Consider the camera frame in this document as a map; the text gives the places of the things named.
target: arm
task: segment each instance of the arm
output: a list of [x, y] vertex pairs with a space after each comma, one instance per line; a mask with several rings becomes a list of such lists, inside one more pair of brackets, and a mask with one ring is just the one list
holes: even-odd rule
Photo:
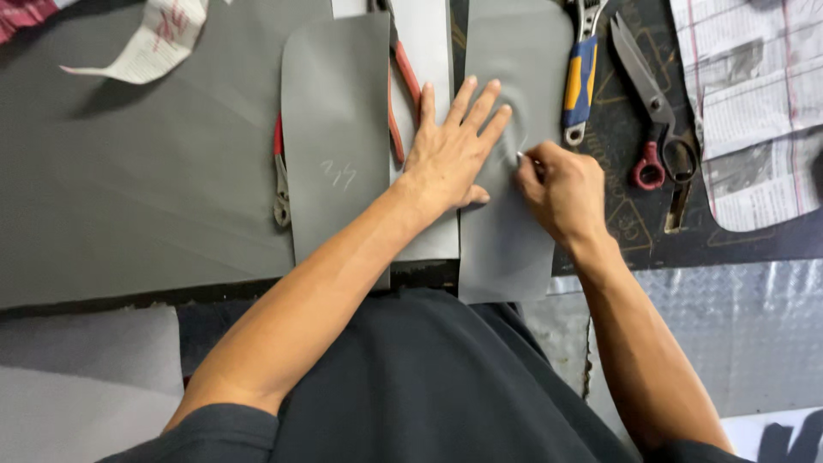
[[488, 202], [488, 193], [472, 183], [511, 109], [498, 110], [478, 137], [500, 83], [486, 87], [463, 121], [476, 87], [476, 78], [467, 79], [440, 127], [434, 90], [430, 84], [423, 87], [421, 128], [407, 172], [231, 327], [192, 376], [166, 430], [209, 404], [248, 405], [276, 415], [394, 256], [447, 209]]
[[[635, 445], [648, 452], [688, 439], [732, 451], [703, 384], [606, 229], [597, 161], [554, 143], [523, 159], [523, 194], [537, 220], [571, 254], [609, 391]], [[534, 161], [542, 164], [542, 181]]]

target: blue and yellow wrench handle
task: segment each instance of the blue and yellow wrench handle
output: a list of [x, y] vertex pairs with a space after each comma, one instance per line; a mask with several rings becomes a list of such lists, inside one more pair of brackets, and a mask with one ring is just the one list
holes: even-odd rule
[[588, 114], [592, 109], [594, 70], [597, 67], [597, 36], [574, 44], [569, 61], [569, 78], [563, 101], [564, 140], [576, 147], [583, 141]]

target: person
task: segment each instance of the person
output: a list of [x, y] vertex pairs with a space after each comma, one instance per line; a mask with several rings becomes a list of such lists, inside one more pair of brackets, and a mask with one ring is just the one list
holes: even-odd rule
[[[512, 110], [468, 78], [445, 122], [422, 91], [406, 171], [263, 295], [208, 354], [158, 438], [131, 461], [634, 461], [551, 369], [511, 305], [446, 292], [366, 298], [442, 213], [493, 201], [475, 177]], [[539, 161], [540, 171], [536, 169]], [[597, 162], [545, 142], [516, 173], [534, 217], [569, 251], [603, 371], [647, 461], [738, 461], [686, 356], [605, 224]]]

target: hand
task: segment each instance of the hand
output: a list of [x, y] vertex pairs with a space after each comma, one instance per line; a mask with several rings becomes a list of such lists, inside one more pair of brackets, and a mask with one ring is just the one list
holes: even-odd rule
[[546, 141], [525, 153], [517, 177], [534, 217], [573, 257], [581, 247], [611, 239], [603, 169], [593, 157]]
[[500, 81], [495, 79], [486, 85], [466, 116], [476, 88], [476, 77], [466, 79], [445, 122], [438, 127], [435, 90], [430, 83], [423, 86], [420, 130], [406, 161], [406, 171], [395, 185], [400, 184], [398, 187], [408, 189], [411, 197], [419, 199], [420, 205], [434, 215], [432, 220], [450, 208], [488, 203], [491, 199], [482, 187], [474, 185], [474, 179], [509, 122], [512, 109], [502, 105], [478, 136], [500, 94]]

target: left hand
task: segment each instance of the left hand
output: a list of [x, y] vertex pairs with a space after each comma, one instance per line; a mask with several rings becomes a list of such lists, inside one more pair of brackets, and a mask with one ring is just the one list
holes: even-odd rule
[[509, 122], [512, 109], [502, 105], [478, 136], [500, 94], [500, 81], [495, 79], [486, 85], [466, 116], [476, 88], [477, 78], [467, 78], [445, 122], [438, 127], [435, 90], [430, 83], [423, 86], [420, 129], [406, 161], [406, 171], [396, 184], [409, 189], [411, 196], [420, 199], [421, 205], [430, 208], [435, 217], [450, 208], [491, 200], [488, 192], [474, 185], [474, 179]]

